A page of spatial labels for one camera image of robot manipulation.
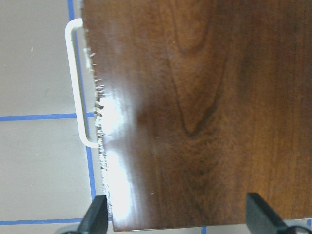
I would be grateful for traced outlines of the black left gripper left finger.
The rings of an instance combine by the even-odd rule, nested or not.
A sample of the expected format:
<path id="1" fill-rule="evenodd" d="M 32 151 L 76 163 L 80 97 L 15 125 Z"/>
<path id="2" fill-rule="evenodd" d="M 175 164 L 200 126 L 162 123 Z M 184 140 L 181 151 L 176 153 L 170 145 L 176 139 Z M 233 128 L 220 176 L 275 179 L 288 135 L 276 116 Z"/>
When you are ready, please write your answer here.
<path id="1" fill-rule="evenodd" d="M 108 230 L 108 204 L 105 195 L 94 197 L 82 219 L 77 232 L 79 234 L 106 234 Z"/>

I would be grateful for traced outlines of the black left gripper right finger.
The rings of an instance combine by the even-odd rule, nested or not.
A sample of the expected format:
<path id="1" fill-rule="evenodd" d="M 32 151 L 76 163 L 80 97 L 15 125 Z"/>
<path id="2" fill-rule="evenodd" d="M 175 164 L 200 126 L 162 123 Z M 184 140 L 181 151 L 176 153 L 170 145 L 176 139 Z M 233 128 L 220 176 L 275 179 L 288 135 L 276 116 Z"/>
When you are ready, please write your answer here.
<path id="1" fill-rule="evenodd" d="M 246 225 L 251 234 L 284 234 L 288 225 L 258 193 L 246 195 Z"/>

